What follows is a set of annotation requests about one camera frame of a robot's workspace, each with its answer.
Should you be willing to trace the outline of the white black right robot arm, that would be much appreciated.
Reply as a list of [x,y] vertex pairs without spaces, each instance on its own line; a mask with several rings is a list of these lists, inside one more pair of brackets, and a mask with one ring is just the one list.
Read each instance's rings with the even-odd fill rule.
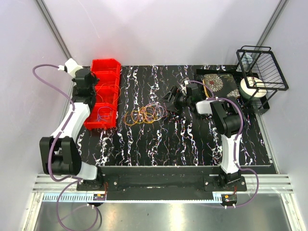
[[173,86],[160,99],[166,110],[180,114],[190,107],[200,115],[212,115],[215,128],[222,139],[222,161],[219,167],[218,184],[229,191],[241,184],[239,143],[246,118],[234,97],[219,98],[201,81],[188,80],[182,88]]

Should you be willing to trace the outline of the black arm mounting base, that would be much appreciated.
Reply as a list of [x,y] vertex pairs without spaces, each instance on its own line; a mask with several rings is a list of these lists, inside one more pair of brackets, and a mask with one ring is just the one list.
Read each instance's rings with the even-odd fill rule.
[[77,183],[52,202],[221,203],[222,194],[246,192],[240,173],[227,177],[219,167],[102,167],[97,180]]

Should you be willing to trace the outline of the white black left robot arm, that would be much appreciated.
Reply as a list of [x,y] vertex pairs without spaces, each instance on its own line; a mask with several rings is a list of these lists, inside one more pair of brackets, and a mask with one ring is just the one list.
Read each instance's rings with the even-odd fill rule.
[[72,77],[74,83],[72,96],[68,96],[39,77],[36,73],[37,68],[37,66],[33,68],[33,75],[66,97],[70,103],[69,110],[59,127],[50,136],[43,137],[39,141],[43,172],[50,175],[55,182],[66,178],[87,180],[87,185],[91,189],[100,190],[104,184],[103,177],[98,175],[96,166],[81,160],[76,145],[77,135],[96,104],[95,86],[99,81],[98,78],[72,58],[64,65],[56,66],[59,71],[64,71]]

